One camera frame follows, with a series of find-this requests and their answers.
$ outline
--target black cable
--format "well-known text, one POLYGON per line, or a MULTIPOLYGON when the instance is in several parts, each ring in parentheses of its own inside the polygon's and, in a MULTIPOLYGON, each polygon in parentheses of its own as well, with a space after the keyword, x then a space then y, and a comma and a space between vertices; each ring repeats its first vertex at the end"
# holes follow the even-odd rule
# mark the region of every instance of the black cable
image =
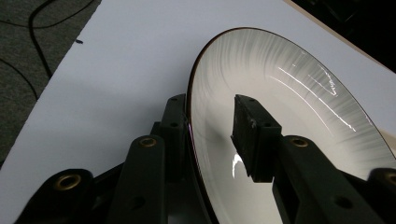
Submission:
POLYGON ((49 0, 46 1, 45 3, 43 3, 41 6, 39 6, 38 8, 35 9, 35 11, 32 12, 32 14, 30 14, 29 16, 29 22, 28 22, 28 26, 29 26, 29 35, 30 38, 33 41, 33 44, 35 45, 35 49, 37 50, 38 56, 40 57, 41 62, 43 63, 44 69, 46 70, 47 76, 49 78, 52 78, 52 72, 50 71, 50 67, 47 63, 46 57, 44 56, 43 50, 41 50, 40 45, 38 44, 37 40, 35 39, 35 30, 33 29, 33 20, 35 19, 35 16, 46 6, 48 6, 49 4, 51 4, 53 1, 56 0, 49 0))
POLYGON ((6 65, 10 66, 12 69, 14 69, 18 74, 20 74, 20 76, 26 81, 26 83, 29 85, 30 89, 32 90, 33 94, 35 95, 35 99, 38 100, 38 95, 37 92, 35 91, 35 87, 33 87, 32 83, 29 81, 29 79, 27 79, 26 76, 23 75, 22 72, 20 72, 20 70, 18 70, 16 67, 14 67, 12 64, 4 61, 3 59, 0 58, 0 62, 5 63, 6 65))
MULTIPOLYGON (((44 56, 44 53, 43 53, 43 51, 41 50, 41 48, 40 48, 40 46, 39 46, 37 40, 35 39, 35 32, 34 32, 34 29, 45 29, 45 28, 50 28, 50 27, 53 27, 53 26, 55 26, 55 25, 58 25, 58 24, 60 24, 60 23, 62 23, 62 22, 64 22, 64 21, 66 21, 66 20, 68 20, 68 19, 70 19, 70 18, 76 16, 79 12, 81 12, 81 11, 84 10, 84 9, 86 9, 88 6, 90 6, 90 5, 94 2, 94 0, 91 0, 87 5, 85 5, 83 8, 81 8, 79 11, 77 11, 77 12, 73 13, 72 15, 70 15, 70 16, 68 16, 68 17, 66 17, 66 18, 64 18, 64 19, 62 19, 62 20, 60 20, 60 21, 57 21, 57 22, 55 22, 55 23, 53 23, 53 24, 51 24, 51 25, 45 25, 45 26, 37 26, 37 27, 34 27, 34 26, 33 26, 33 20, 35 19, 35 16, 36 16, 43 8, 45 8, 46 6, 48 6, 49 4, 51 4, 51 3, 54 2, 54 1, 56 1, 56 0, 49 0, 49 1, 45 2, 44 4, 42 4, 41 6, 39 6, 38 8, 36 8, 35 11, 33 11, 32 14, 29 16, 28 26, 20 25, 20 24, 16 24, 16 23, 12 23, 12 22, 9 22, 9 21, 0 21, 0 22, 2 22, 2 23, 7 23, 7 24, 10 24, 10 25, 15 25, 15 26, 20 26, 20 27, 24 27, 24 28, 29 28, 30 37, 32 38, 32 41, 33 41, 33 43, 34 43, 34 45, 35 45, 35 48, 36 48, 37 53, 38 53, 38 56, 40 57, 40 60, 41 60, 41 62, 43 63, 44 68, 45 68, 46 73, 47 73, 47 75, 48 75, 49 78, 52 77, 52 73, 51 73, 51 71, 50 71, 50 67, 48 66, 47 60, 46 60, 46 58, 45 58, 45 56, 44 56)), ((20 71, 19 71, 16 67, 14 67, 11 63, 8 63, 8 62, 4 61, 3 59, 0 59, 0 61, 3 62, 3 63, 5 63, 6 65, 10 66, 12 69, 14 69, 14 70, 26 81, 26 83, 29 85, 30 89, 32 90, 33 94, 35 95, 35 99, 38 100, 37 92, 35 91, 35 88, 33 87, 32 83, 29 81, 29 79, 27 79, 27 77, 24 76, 23 73, 20 72, 20 71)))
MULTIPOLYGON (((79 11, 73 13, 72 15, 70 15, 70 16, 68 16, 68 17, 66 17, 66 18, 64 18, 64 19, 62 19, 62 20, 60 20, 60 21, 57 21, 57 22, 55 22, 55 23, 53 23, 53 24, 50 24, 50 25, 34 26, 33 29, 46 29, 46 28, 50 28, 50 27, 56 26, 56 25, 58 25, 58 24, 60 24, 60 23, 62 23, 62 22, 64 22, 64 21, 67 21, 67 20, 69 20, 70 18, 76 16, 76 15, 77 15, 78 13, 80 13, 82 10, 85 10, 85 8, 89 7, 94 1, 95 1, 95 0, 91 0, 91 2, 89 2, 89 3, 88 3, 87 5, 85 5, 83 8, 81 8, 79 11)), ((17 24, 17 23, 10 22, 10 21, 1 21, 1 20, 0 20, 0 22, 5 23, 5 24, 9 24, 9 25, 14 25, 14 26, 23 27, 23 28, 29 28, 29 26, 27 26, 27 25, 21 25, 21 24, 17 24)))

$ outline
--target black plastic part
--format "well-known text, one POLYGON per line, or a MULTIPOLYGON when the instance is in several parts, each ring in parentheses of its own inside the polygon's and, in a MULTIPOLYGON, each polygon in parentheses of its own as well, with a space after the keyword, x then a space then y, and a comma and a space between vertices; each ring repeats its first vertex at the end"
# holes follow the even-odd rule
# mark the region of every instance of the black plastic part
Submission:
POLYGON ((93 179, 95 202, 91 212, 85 217, 84 223, 105 223, 108 210, 120 179, 123 163, 104 172, 93 179))
POLYGON ((167 183, 168 222, 179 224, 217 224, 204 201, 205 195, 199 189, 199 182, 194 171, 195 163, 189 151, 186 152, 186 172, 182 180, 167 183))
POLYGON ((311 140, 285 136, 277 152, 284 173, 276 172, 274 196, 284 223, 385 223, 311 140))
POLYGON ((69 169, 50 177, 31 198, 15 223, 84 223, 94 194, 87 170, 69 169))
POLYGON ((154 122, 154 124, 152 125, 152 128, 151 128, 151 132, 149 134, 154 134, 154 135, 160 136, 161 135, 160 125, 161 125, 161 123, 159 121, 154 122))
POLYGON ((272 182, 282 127, 255 99, 235 95, 232 140, 254 182, 272 182))
POLYGON ((374 169, 367 185, 371 192, 367 201, 387 223, 396 223, 396 170, 374 169))
POLYGON ((132 142, 106 223, 167 223, 161 137, 147 135, 132 142))
POLYGON ((187 118, 184 114, 186 94, 171 97, 166 103, 159 135, 166 147, 166 180, 177 182, 183 177, 186 158, 187 118))

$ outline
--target gray carpet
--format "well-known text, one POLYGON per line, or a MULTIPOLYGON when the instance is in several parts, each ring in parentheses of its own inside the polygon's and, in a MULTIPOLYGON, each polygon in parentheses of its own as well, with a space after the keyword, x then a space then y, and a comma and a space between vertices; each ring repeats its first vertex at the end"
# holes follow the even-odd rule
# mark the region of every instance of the gray carpet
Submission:
MULTIPOLYGON (((34 92, 19 72, 31 82, 38 97, 49 82, 28 29, 30 15, 45 2, 48 1, 0 1, 0 162, 7 157, 36 102, 34 92)), ((56 71, 100 2, 55 0, 35 16, 35 39, 51 73, 56 71), (58 21, 62 22, 40 28, 58 21)))

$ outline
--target plate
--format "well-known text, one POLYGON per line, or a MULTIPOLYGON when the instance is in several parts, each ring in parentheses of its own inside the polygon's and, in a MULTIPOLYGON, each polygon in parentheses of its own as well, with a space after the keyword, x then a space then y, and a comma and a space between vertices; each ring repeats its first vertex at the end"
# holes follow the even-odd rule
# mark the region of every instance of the plate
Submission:
POLYGON ((396 167, 369 116, 325 65, 271 32, 228 30, 199 54, 187 94, 198 178, 220 223, 281 223, 272 184, 253 183, 233 146, 236 94, 258 100, 283 135, 313 140, 342 171, 366 179, 376 167, 396 167))

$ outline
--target brass insert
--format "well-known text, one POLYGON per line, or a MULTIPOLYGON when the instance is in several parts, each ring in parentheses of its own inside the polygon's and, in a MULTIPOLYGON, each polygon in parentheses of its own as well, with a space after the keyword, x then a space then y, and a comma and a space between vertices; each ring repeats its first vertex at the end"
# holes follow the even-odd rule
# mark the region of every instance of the brass insert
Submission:
POLYGON ((387 180, 392 183, 393 185, 396 185, 396 174, 394 173, 387 173, 386 174, 387 180))
POLYGON ((143 138, 139 141, 141 147, 153 147, 157 144, 157 140, 154 138, 143 138))
POLYGON ((290 141, 297 147, 307 147, 308 146, 308 142, 302 138, 293 137, 290 139, 290 141))
POLYGON ((69 190, 73 189, 81 182, 80 175, 62 175, 60 176, 53 187, 57 190, 69 190))

